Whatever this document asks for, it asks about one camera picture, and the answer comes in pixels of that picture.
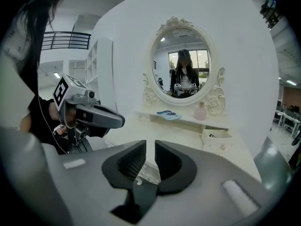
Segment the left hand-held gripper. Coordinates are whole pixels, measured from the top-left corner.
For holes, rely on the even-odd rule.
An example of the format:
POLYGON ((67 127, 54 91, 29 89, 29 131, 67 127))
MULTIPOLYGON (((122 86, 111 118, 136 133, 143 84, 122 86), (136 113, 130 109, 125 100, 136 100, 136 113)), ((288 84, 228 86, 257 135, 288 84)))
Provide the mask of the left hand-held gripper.
POLYGON ((118 112, 103 106, 95 97, 95 92, 78 79, 63 75, 53 92, 53 100, 58 110, 58 119, 66 127, 66 132, 58 135, 67 153, 81 153, 92 150, 86 137, 103 138, 111 129, 124 126, 125 118, 118 112), (76 108, 76 120, 66 124, 65 109, 76 108))

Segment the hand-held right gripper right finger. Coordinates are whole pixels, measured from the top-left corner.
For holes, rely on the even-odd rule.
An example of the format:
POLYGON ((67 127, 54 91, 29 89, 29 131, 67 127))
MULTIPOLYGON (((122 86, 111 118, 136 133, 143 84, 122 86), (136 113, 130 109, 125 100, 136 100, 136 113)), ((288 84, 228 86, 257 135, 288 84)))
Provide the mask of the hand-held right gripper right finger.
POLYGON ((194 160, 166 141, 155 141, 155 162, 160 174, 157 194, 180 193, 197 175, 194 160))

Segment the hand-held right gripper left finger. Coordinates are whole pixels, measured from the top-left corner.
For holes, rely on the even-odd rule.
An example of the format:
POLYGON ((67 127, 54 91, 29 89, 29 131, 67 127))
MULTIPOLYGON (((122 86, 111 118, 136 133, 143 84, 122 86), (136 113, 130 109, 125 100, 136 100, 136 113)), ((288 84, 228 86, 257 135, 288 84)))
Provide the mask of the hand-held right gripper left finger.
POLYGON ((112 187, 131 189, 145 161, 146 140, 134 141, 130 147, 107 158, 102 173, 112 187))

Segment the person's left hand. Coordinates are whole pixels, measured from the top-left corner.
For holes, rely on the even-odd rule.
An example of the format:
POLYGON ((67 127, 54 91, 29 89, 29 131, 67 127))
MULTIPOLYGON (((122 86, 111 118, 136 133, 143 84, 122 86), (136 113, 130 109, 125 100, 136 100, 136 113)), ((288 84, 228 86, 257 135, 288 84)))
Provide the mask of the person's left hand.
POLYGON ((76 108, 68 107, 65 109, 64 121, 66 124, 74 123, 76 120, 76 108))

